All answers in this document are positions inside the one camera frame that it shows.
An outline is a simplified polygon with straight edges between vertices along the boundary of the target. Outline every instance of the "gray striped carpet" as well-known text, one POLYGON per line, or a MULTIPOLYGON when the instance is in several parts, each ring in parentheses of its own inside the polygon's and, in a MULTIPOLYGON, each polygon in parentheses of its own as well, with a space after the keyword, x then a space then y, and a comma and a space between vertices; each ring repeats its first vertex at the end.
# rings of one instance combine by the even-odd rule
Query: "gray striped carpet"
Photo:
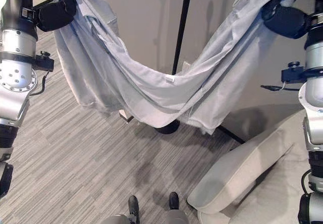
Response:
POLYGON ((172 191, 179 193, 190 223, 198 223, 185 198, 237 142, 220 131, 202 135, 183 124, 165 136, 136 120, 126 124, 118 113, 83 110, 65 80, 51 33, 40 35, 40 50, 52 54, 56 67, 45 93, 31 98, 15 141, 12 185, 0 201, 3 223, 101 223, 127 213, 132 194, 139 199, 142 224, 163 223, 172 191))

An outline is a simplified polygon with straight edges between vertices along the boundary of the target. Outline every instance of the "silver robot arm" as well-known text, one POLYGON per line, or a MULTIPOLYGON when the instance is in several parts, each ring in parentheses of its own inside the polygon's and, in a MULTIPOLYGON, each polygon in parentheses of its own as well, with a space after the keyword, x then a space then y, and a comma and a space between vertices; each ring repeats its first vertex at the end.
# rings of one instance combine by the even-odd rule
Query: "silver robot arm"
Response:
MULTIPOLYGON (((36 55, 36 27, 53 31, 68 25, 76 13, 75 0, 48 0, 33 6, 32 0, 0 0, 0 198, 9 190, 13 166, 9 160, 18 129, 37 88, 37 70, 53 71, 50 54, 36 55)), ((44 90, 45 78, 42 81, 44 90)))
POLYGON ((299 90, 299 101, 306 110, 303 125, 310 170, 301 178, 304 195, 298 220, 301 224, 323 224, 323 0, 315 0, 312 15, 272 0, 263 7, 262 18, 268 29, 285 37, 297 39, 308 33, 305 68, 299 62, 290 63, 289 69, 282 71, 283 87, 262 87, 272 91, 295 90, 285 85, 305 82, 299 90), (305 188, 307 174, 313 193, 305 188))

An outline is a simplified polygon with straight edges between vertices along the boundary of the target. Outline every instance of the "black stand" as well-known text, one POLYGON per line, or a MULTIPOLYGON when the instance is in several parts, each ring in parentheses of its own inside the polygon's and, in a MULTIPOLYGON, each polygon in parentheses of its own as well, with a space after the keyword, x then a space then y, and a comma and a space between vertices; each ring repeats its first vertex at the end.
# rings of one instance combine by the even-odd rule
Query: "black stand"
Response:
MULTIPOLYGON (((176 45, 172 75, 175 75, 177 71, 177 65, 178 65, 178 60, 181 53, 181 47, 183 42, 183 36, 184 36, 184 30, 185 30, 185 24, 186 24, 189 5, 190 5, 190 0, 183 0, 181 22, 180 22, 180 28, 178 30, 177 45, 176 45)), ((167 126, 164 126, 162 128, 155 128, 155 129, 156 131, 162 134, 171 134, 176 132, 179 126, 180 126, 180 121, 174 120, 173 122, 169 123, 167 126)))

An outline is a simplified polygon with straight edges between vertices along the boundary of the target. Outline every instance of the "white wall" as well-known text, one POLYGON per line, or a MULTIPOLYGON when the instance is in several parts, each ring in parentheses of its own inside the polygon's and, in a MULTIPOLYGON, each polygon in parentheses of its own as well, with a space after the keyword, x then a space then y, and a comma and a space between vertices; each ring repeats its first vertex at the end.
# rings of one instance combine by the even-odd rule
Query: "white wall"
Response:
MULTIPOLYGON (((183 0, 107 1, 118 16, 120 36, 130 55, 146 66, 170 73, 183 0)), ((231 10, 233 2, 191 0, 180 64, 197 59, 208 39, 231 10)), ((313 2, 299 0, 297 7, 311 12, 313 2)), ((304 62, 304 41, 305 38, 277 39, 224 126, 248 139, 301 108, 297 92, 272 93, 261 89, 260 85, 280 85, 281 70, 287 63, 304 62)))

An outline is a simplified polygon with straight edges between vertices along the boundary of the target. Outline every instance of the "shoe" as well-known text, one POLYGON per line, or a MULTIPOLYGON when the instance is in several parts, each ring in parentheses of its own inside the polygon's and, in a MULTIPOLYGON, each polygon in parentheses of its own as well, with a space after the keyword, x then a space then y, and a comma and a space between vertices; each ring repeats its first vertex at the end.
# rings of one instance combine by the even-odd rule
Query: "shoe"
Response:
POLYGON ((136 217, 136 224, 140 224, 139 203, 136 196, 132 195, 128 200, 129 212, 136 217))
POLYGON ((172 192, 170 194, 170 209, 178 210, 180 208, 180 200, 178 198, 178 194, 176 192, 172 192))

